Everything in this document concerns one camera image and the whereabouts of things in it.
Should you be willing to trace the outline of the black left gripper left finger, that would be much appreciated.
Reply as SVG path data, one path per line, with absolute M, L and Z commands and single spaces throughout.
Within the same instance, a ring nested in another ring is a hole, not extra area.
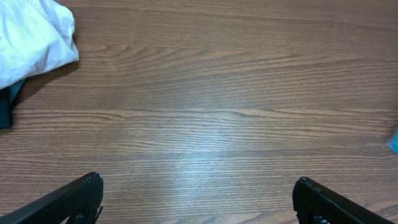
M 32 203 L 1 217 L 3 224 L 91 223 L 103 210 L 103 179 L 89 172 Z

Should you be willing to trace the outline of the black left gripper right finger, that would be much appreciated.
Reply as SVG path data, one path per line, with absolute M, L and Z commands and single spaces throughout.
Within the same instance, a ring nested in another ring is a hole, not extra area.
M 292 201 L 300 224 L 394 224 L 308 177 L 296 181 Z

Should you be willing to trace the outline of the light blue t-shirt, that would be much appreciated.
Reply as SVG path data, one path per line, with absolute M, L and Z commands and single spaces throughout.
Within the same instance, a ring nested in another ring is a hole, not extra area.
M 387 146 L 396 154 L 398 154 L 398 129 L 396 129 L 388 139 Z

